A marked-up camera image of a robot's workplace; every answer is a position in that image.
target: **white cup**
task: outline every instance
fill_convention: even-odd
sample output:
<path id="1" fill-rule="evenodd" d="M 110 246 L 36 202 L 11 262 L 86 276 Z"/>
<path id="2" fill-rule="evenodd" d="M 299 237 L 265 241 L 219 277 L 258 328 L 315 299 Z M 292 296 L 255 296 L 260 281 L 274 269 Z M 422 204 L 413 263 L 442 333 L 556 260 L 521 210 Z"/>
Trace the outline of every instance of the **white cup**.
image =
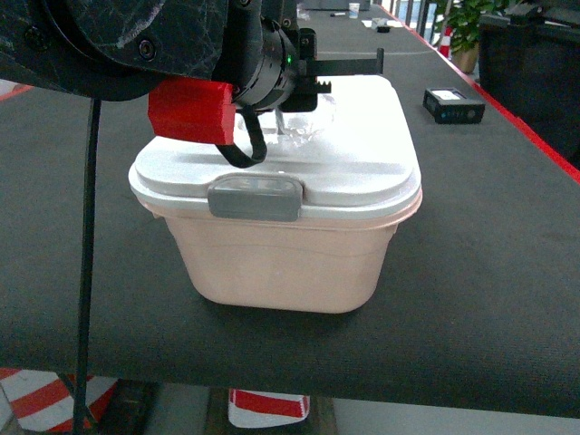
<path id="1" fill-rule="evenodd" d="M 361 8 L 360 3 L 349 3 L 348 4 L 348 17 L 349 18 L 358 18 L 360 8 Z"/>

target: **black cable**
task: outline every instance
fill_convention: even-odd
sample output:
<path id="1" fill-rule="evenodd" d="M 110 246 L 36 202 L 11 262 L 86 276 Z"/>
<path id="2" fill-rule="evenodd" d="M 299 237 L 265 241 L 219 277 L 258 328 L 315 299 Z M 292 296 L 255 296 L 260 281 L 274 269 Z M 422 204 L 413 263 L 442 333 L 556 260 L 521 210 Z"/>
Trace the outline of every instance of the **black cable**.
<path id="1" fill-rule="evenodd" d="M 247 133 L 252 144 L 252 156 L 246 155 L 235 143 L 218 145 L 217 149 L 230 165 L 243 169 L 262 163 L 266 158 L 267 146 L 257 114 L 249 106 L 242 109 L 240 113 L 246 123 Z"/>
<path id="2" fill-rule="evenodd" d="M 89 129 L 87 131 L 84 197 L 82 200 L 82 262 L 72 435 L 82 435 L 86 415 L 89 328 L 91 326 L 92 261 L 94 252 L 94 204 L 100 117 L 101 100 L 92 99 L 91 110 L 89 112 Z"/>

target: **gray latch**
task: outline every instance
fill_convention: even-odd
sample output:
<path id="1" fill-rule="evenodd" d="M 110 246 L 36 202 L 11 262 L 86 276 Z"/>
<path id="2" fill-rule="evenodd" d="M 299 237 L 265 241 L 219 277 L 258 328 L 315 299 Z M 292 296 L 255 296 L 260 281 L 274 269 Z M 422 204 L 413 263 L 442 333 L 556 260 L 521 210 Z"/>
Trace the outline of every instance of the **gray latch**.
<path id="1" fill-rule="evenodd" d="M 217 218 L 294 222 L 300 216 L 302 184 L 267 175 L 228 175 L 208 189 L 209 211 Z"/>

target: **red and white stripe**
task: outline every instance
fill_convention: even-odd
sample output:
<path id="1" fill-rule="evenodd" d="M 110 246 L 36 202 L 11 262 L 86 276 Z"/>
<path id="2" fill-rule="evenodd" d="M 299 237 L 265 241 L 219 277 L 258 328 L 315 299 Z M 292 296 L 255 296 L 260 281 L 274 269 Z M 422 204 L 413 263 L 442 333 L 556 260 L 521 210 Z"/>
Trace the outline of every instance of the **red and white stripe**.
<path id="1" fill-rule="evenodd" d="M 310 398 L 298 394 L 230 390 L 228 417 L 243 429 L 272 428 L 308 417 Z"/>
<path id="2" fill-rule="evenodd" d="M 116 381 L 87 378 L 86 403 L 95 420 L 104 414 Z M 56 373 L 0 369 L 0 386 L 23 429 L 52 432 L 72 429 L 74 400 Z M 85 427 L 90 427 L 87 420 Z"/>
<path id="3" fill-rule="evenodd" d="M 443 54 L 443 56 L 445 56 L 447 59 L 450 58 L 452 32 L 453 29 L 451 29 L 451 27 L 445 27 L 445 32 L 441 36 L 441 43 L 439 44 L 439 53 Z"/>

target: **table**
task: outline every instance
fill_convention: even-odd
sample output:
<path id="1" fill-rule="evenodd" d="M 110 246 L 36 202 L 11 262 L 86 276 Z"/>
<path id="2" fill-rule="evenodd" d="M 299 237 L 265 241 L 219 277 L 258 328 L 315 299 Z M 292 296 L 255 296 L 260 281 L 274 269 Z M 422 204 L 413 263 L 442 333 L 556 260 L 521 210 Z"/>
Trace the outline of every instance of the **table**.
<path id="1" fill-rule="evenodd" d="M 479 125 L 435 124 L 426 87 L 477 94 L 408 30 L 310 14 L 321 59 L 384 47 L 420 162 L 423 204 L 375 295 L 341 315 L 203 299 L 127 181 L 147 102 L 105 103 L 90 372 L 580 417 L 578 184 L 490 104 Z M 2 366 L 73 372 L 88 105 L 40 89 L 0 103 Z"/>

